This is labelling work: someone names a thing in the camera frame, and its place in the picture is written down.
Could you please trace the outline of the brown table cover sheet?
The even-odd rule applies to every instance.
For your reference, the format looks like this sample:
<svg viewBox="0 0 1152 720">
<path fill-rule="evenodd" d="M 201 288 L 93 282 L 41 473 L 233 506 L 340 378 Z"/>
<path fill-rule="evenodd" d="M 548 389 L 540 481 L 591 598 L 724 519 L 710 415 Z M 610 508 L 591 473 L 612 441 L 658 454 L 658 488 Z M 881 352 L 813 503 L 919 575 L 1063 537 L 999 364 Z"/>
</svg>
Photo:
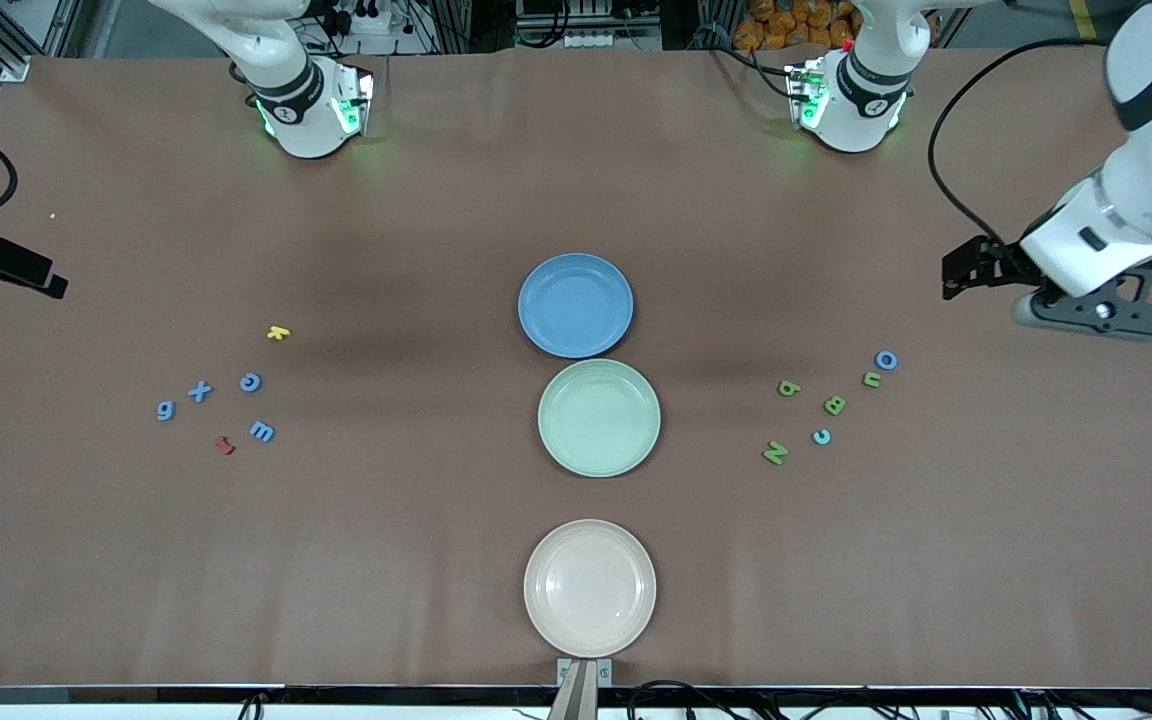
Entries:
<svg viewBox="0 0 1152 720">
<path fill-rule="evenodd" d="M 990 59 L 925 59 L 863 156 L 705 53 L 367 59 L 367 136 L 316 161 L 223 60 L 37 61 L 0 234 L 70 286 L 0 285 L 0 684 L 548 683 L 526 559 L 599 518 L 659 582 L 623 683 L 1152 685 L 1152 343 L 941 300 L 973 225 L 925 141 Z M 566 252 L 626 273 L 594 357 L 662 407 L 621 477 L 538 433 L 579 361 L 518 291 Z"/>
</svg>

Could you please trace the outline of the metal mount bracket plate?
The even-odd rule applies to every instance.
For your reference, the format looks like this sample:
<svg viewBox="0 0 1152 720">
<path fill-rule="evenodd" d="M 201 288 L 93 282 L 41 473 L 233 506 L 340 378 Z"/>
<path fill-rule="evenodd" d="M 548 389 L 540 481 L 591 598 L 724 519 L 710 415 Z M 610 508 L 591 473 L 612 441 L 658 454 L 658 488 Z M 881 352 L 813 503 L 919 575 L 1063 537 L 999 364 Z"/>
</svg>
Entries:
<svg viewBox="0 0 1152 720">
<path fill-rule="evenodd" d="M 612 675 L 612 660 L 611 659 L 558 659 L 556 661 L 556 684 L 561 685 L 568 674 L 568 670 L 573 669 L 573 665 L 579 662 L 589 662 L 594 665 L 596 669 L 596 684 L 599 688 L 611 688 L 614 685 Z"/>
</svg>

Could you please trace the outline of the bag of orange objects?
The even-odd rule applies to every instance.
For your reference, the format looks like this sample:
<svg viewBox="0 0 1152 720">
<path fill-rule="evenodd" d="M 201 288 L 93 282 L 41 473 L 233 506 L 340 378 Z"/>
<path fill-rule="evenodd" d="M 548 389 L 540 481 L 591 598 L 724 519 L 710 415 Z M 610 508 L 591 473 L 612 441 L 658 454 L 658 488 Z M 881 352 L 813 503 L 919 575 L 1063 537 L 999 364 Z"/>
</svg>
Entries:
<svg viewBox="0 0 1152 720">
<path fill-rule="evenodd" d="M 732 45 L 740 53 L 805 44 L 849 50 L 861 26 L 863 14 L 850 0 L 744 0 Z"/>
</svg>

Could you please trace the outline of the white power strip with plugs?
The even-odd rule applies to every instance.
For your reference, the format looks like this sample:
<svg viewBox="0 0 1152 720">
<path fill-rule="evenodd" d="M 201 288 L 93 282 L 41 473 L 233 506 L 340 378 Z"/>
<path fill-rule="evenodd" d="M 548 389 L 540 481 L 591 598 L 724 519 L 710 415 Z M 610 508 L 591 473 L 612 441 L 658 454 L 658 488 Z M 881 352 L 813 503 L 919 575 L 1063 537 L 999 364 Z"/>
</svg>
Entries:
<svg viewBox="0 0 1152 720">
<path fill-rule="evenodd" d="M 391 0 L 316 0 L 317 18 L 332 38 L 389 35 L 394 24 Z"/>
</svg>

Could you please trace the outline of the blue plate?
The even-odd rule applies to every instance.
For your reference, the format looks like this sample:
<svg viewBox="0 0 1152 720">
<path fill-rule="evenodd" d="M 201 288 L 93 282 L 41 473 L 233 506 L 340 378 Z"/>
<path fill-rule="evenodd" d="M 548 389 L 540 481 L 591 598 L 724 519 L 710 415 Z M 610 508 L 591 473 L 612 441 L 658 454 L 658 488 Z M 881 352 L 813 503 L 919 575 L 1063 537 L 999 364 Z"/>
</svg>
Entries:
<svg viewBox="0 0 1152 720">
<path fill-rule="evenodd" d="M 626 338 L 636 309 L 617 265 L 594 253 L 553 256 L 526 274 L 517 300 L 525 336 L 545 354 L 584 361 Z"/>
</svg>

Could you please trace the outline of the beige plate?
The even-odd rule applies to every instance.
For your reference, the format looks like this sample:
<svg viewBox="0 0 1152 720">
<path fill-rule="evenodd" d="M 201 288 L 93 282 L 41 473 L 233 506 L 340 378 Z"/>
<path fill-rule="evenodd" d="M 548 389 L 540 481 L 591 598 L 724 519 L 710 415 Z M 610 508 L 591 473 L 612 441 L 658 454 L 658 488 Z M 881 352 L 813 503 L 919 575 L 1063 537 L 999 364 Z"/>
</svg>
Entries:
<svg viewBox="0 0 1152 720">
<path fill-rule="evenodd" d="M 559 525 L 526 559 L 524 602 L 536 632 L 573 659 L 609 659 L 645 632 L 657 573 L 643 543 L 605 520 Z"/>
</svg>

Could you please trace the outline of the green plate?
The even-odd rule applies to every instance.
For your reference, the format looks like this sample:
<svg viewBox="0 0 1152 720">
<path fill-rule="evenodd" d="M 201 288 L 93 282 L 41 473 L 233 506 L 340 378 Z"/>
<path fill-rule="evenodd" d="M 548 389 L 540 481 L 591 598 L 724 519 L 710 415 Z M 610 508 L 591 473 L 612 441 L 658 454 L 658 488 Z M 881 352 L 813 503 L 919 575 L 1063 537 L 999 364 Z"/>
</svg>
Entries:
<svg viewBox="0 0 1152 720">
<path fill-rule="evenodd" d="M 550 457 L 579 477 L 621 477 L 654 450 L 664 427 L 657 392 L 621 361 L 579 361 L 544 388 L 538 433 Z"/>
</svg>

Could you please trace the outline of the beige mount post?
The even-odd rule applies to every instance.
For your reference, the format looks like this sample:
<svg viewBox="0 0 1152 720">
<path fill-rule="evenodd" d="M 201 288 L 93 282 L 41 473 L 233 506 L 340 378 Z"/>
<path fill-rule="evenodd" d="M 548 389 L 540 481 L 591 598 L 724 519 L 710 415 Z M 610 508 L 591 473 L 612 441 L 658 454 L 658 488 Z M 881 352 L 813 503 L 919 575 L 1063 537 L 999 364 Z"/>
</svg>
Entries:
<svg viewBox="0 0 1152 720">
<path fill-rule="evenodd" d="M 596 660 L 573 660 L 550 705 L 547 720 L 598 720 L 599 679 Z"/>
</svg>

